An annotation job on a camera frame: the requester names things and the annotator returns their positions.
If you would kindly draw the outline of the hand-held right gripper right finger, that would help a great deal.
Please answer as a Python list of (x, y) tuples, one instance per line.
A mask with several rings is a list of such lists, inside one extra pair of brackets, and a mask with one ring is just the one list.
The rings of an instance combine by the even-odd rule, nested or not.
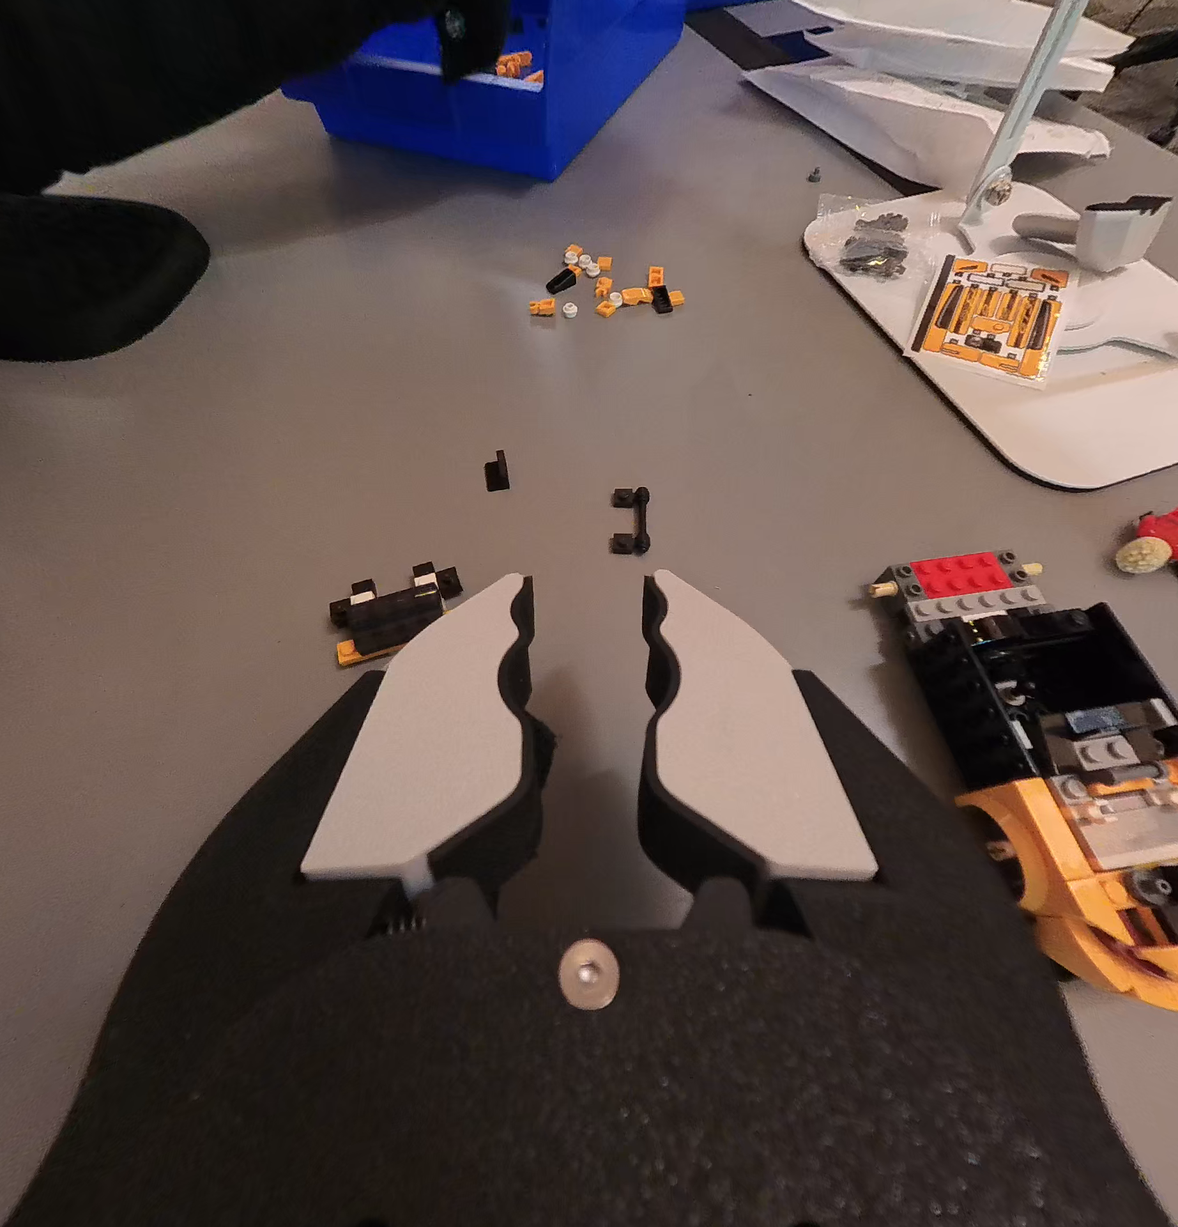
[(763, 915), (781, 881), (872, 883), (877, 854), (797, 670), (673, 570), (645, 576), (640, 841), (699, 895), (734, 881)]

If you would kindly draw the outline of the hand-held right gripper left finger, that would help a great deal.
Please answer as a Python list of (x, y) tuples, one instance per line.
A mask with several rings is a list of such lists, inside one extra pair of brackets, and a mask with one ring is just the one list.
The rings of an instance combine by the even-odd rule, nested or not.
[(300, 864), (308, 881), (395, 880), (415, 900), (469, 878), (496, 897), (535, 858), (535, 613), (533, 576), (510, 573), (398, 651)]

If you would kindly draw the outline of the black and orange lego assembly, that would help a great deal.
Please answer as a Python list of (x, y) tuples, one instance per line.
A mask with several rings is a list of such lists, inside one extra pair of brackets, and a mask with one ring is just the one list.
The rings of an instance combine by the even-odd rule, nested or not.
[(380, 591), (372, 578), (354, 584), (349, 596), (329, 605), (331, 622), (343, 633), (338, 665), (355, 667), (400, 651), (441, 621), (449, 601), (462, 593), (459, 570), (439, 570), (432, 561), (416, 565), (412, 584), (401, 590)]

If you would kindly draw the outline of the pile of small lego pieces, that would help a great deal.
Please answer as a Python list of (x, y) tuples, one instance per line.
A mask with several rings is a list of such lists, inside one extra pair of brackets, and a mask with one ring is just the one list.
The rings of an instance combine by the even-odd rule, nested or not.
[(608, 251), (571, 240), (561, 248), (559, 268), (525, 311), (539, 320), (573, 320), (581, 314), (613, 318), (640, 308), (668, 315), (686, 305), (688, 294), (673, 282), (666, 265), (625, 266)]

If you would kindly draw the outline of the partly built lego car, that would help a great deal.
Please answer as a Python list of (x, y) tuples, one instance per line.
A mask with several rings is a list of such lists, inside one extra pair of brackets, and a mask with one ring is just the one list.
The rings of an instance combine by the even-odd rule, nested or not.
[(1012, 550), (889, 565), (906, 657), (1041, 950), (1178, 1012), (1178, 702), (1108, 604), (1056, 607)]

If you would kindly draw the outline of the red lego piece with tan wheel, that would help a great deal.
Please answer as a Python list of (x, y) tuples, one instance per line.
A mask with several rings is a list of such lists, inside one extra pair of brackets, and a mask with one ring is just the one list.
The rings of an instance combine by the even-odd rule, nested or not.
[(1142, 515), (1133, 536), (1116, 550), (1114, 564), (1127, 575), (1178, 568), (1178, 506), (1165, 513)]

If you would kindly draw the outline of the blue plastic bin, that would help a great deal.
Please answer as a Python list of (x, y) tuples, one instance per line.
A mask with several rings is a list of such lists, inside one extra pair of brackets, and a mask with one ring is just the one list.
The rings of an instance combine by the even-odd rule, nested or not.
[(334, 68), (283, 85), (334, 137), (554, 180), (637, 91), (685, 29), (682, 1), (512, 4), (495, 68), (446, 84), (433, 19), (386, 27)]

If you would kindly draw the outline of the white paper bags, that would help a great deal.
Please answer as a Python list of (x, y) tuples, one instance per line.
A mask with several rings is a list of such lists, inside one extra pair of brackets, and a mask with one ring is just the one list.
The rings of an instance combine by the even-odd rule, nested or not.
[(821, 56), (745, 79), (895, 176), (964, 191), (1051, 7), (1016, 1), (798, 3)]

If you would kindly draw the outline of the clear bag of black parts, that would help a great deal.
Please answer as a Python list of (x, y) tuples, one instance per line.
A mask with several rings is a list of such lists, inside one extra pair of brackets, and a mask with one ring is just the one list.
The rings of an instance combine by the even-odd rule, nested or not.
[(829, 272), (883, 282), (926, 279), (935, 263), (941, 213), (910, 202), (823, 193), (808, 253)]

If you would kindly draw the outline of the dark fleece jacket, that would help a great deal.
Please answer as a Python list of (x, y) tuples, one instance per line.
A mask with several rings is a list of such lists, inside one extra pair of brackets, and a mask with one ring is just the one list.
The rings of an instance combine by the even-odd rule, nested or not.
[(134, 345), (211, 259), (200, 230), (166, 206), (0, 193), (0, 360), (90, 360)]

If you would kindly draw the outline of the orange printed packet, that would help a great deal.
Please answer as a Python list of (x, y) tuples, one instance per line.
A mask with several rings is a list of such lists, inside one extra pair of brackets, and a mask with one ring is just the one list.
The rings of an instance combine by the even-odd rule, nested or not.
[(906, 354), (1019, 386), (1045, 383), (1079, 285), (1073, 268), (1031, 256), (944, 256)]

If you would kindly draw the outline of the grey and black plastic clip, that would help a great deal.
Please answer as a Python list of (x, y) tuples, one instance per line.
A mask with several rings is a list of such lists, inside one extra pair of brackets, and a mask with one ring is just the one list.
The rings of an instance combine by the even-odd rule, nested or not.
[(1159, 234), (1174, 196), (1134, 193), (1088, 205), (1076, 230), (1076, 260), (1091, 272), (1116, 272), (1140, 262)]

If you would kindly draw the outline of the black office chair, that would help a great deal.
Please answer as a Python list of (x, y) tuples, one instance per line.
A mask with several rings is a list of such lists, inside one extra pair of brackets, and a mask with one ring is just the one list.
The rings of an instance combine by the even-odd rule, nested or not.
[(1134, 84), (1114, 84), (1110, 116), (1150, 142), (1178, 154), (1178, 22), (1142, 33), (1108, 58), (1114, 81), (1128, 72)]

